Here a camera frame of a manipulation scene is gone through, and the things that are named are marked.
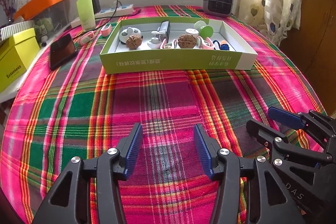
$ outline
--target green bottle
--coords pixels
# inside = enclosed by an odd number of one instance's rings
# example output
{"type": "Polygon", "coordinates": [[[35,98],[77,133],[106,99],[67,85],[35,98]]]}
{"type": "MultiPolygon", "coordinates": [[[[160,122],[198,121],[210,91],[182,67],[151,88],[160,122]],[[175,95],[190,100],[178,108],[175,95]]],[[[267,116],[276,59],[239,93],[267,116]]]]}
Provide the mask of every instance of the green bottle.
{"type": "Polygon", "coordinates": [[[92,0],[77,0],[77,10],[83,30],[89,31],[94,29],[96,27],[96,21],[92,0]]]}

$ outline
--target wooden cabinet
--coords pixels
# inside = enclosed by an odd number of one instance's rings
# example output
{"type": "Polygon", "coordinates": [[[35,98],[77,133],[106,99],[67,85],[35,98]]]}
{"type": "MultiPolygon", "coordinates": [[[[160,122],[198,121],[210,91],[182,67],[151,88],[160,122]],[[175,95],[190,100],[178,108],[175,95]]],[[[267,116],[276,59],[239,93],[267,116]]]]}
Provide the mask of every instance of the wooden cabinet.
{"type": "Polygon", "coordinates": [[[280,49],[305,73],[328,26],[333,0],[302,0],[300,30],[291,29],[280,49]]]}
{"type": "Polygon", "coordinates": [[[336,111],[336,0],[320,47],[305,76],[316,91],[328,115],[336,111]]]}

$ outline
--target phone screen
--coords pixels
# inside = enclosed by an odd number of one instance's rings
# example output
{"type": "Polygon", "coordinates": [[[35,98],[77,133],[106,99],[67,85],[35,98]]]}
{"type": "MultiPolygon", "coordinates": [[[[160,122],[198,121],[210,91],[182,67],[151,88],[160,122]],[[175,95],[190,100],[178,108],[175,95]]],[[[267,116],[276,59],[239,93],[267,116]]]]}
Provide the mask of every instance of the phone screen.
{"type": "Polygon", "coordinates": [[[50,45],[50,69],[55,70],[70,60],[77,52],[76,46],[68,33],[50,45]]]}

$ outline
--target green bottle cap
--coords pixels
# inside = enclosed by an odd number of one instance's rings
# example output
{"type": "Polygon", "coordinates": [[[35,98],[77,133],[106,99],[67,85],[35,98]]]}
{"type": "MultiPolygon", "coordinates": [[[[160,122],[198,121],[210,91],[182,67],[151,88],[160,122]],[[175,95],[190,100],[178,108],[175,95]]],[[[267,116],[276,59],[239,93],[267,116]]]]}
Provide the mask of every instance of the green bottle cap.
{"type": "Polygon", "coordinates": [[[199,32],[199,36],[203,39],[206,39],[207,37],[211,38],[213,35],[213,28],[211,26],[204,26],[201,28],[199,32]]]}

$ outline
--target orange object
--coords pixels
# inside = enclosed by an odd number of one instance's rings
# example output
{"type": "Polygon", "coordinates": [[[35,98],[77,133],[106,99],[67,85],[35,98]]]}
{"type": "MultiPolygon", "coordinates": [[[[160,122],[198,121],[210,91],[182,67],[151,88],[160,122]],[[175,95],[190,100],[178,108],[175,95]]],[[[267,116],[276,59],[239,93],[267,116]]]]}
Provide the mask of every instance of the orange object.
{"type": "Polygon", "coordinates": [[[22,16],[24,20],[31,20],[45,9],[62,0],[31,0],[14,14],[14,20],[22,16]]]}

